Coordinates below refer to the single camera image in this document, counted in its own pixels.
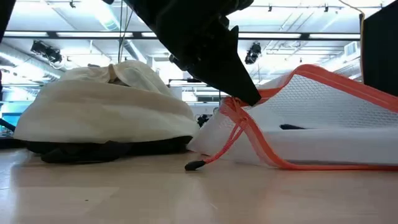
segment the fluorescent light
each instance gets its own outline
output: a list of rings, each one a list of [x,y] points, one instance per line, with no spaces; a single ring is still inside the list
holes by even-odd
[[[99,0],[85,0],[82,1],[82,7],[79,8],[94,15],[105,29],[114,31],[120,29],[119,20],[105,2]]]
[[[262,85],[262,84],[265,84],[265,83],[267,83],[267,82],[269,82],[269,81],[271,81],[272,79],[262,79],[262,80],[258,80],[258,79],[254,79],[253,80],[253,83],[255,84],[255,85]]]
[[[40,86],[43,86],[43,85],[40,85],[40,84],[2,84],[4,87],[12,87],[12,86],[15,86],[15,87],[40,87]]]
[[[5,31],[4,36],[12,37],[48,37],[46,32]]]
[[[199,101],[186,101],[189,105],[195,105],[195,104],[218,104],[218,102],[199,102]]]
[[[239,33],[239,38],[275,38],[275,39],[281,39],[281,38],[286,38],[286,39],[295,39],[295,38],[300,38],[301,34],[279,34],[279,33],[273,33],[273,34],[261,34],[261,33]]]
[[[171,80],[170,84],[173,83],[173,85],[206,85],[206,83],[203,82],[187,82],[186,80]]]
[[[119,32],[57,32],[57,35],[59,37],[120,37]],[[132,37],[132,33],[126,33],[126,37]]]
[[[360,39],[360,34],[310,34],[310,39]]]
[[[181,84],[181,85],[172,85],[170,87],[208,87],[206,84],[194,85],[193,83],[190,84]]]
[[[359,78],[359,77],[361,77],[361,76],[362,76],[362,74],[359,73],[359,74],[356,74],[356,75],[352,75],[352,76],[350,76],[350,77],[348,77],[348,78],[351,79],[351,80],[354,80],[354,79]]]
[[[33,101],[32,100],[18,100],[18,101],[8,100],[8,101],[0,101],[0,103],[33,103]]]
[[[196,96],[218,96],[218,91],[196,91]],[[221,92],[221,96],[228,96],[228,94]]]
[[[143,37],[156,37],[156,34],[154,32],[143,32],[141,33]]]

